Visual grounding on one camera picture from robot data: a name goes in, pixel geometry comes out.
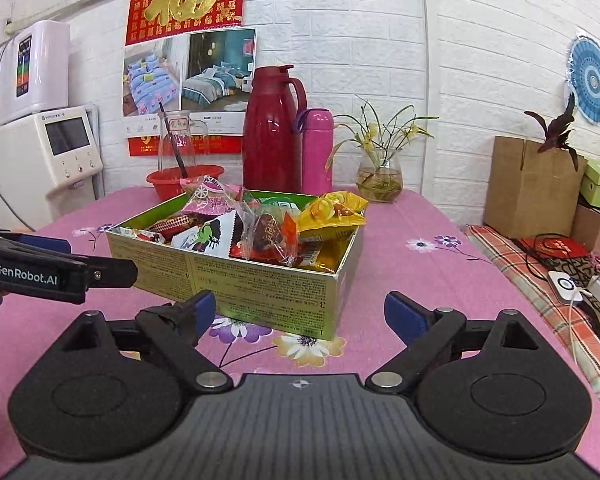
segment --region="pink water bottle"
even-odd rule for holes
[[[330,193],[333,167],[324,167],[333,149],[333,116],[324,108],[311,108],[299,114],[296,123],[296,131],[302,133],[302,193]]]

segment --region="yellow snack bag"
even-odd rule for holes
[[[298,254],[300,257],[298,267],[299,269],[335,274],[344,253],[347,252],[347,247],[349,247],[349,238],[304,244]]]
[[[366,219],[359,213],[367,200],[349,191],[335,191],[318,197],[296,219],[300,239],[330,240],[349,237]]]

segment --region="pink floral tablecloth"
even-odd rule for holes
[[[40,235],[66,238],[74,253],[108,255],[102,234],[106,226],[157,202],[153,189],[125,189],[63,217]],[[245,372],[355,372],[364,380],[403,348],[382,313],[385,295],[400,290],[427,308],[451,306],[474,319],[494,319],[500,310],[516,308],[576,370],[526,299],[423,197],[405,190],[393,205],[369,206],[366,216],[362,255],[337,338],[321,341],[216,316],[198,349],[235,381]],[[8,422],[9,395],[69,323],[83,310],[101,310],[108,319],[131,319],[142,308],[163,302],[134,288],[91,290],[80,306],[16,295],[5,298],[0,307],[0,476],[24,457]],[[600,471],[600,403],[593,395],[592,403],[578,454]]]

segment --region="blue paper fan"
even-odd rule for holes
[[[586,36],[571,45],[568,77],[578,97],[578,109],[592,123],[600,123],[600,47]]]

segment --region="white brick wall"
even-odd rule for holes
[[[440,30],[441,120],[433,200],[457,224],[480,222],[493,137],[539,138],[533,109],[563,107],[566,52],[579,30],[600,38],[600,0],[436,0]],[[22,13],[25,0],[16,0]],[[11,0],[0,0],[2,24]],[[120,119],[120,67],[128,0],[103,0],[67,17],[72,26],[71,104],[100,107],[107,191],[144,184],[152,158],[129,157]],[[257,65],[294,63],[311,106],[358,115],[368,98],[382,118],[405,102],[424,112],[426,48],[422,0],[246,0],[245,25],[258,28]],[[578,119],[573,145],[600,157],[600,126]],[[343,139],[340,128],[336,139]],[[423,145],[402,158],[417,189]],[[336,157],[338,184],[352,182],[352,146]],[[239,180],[239,157],[216,156]]]
[[[523,110],[564,110],[566,55],[600,39],[600,0],[438,0],[441,121],[434,201],[455,223],[482,219],[493,137],[539,138]],[[576,118],[572,145],[600,158],[600,126]]]

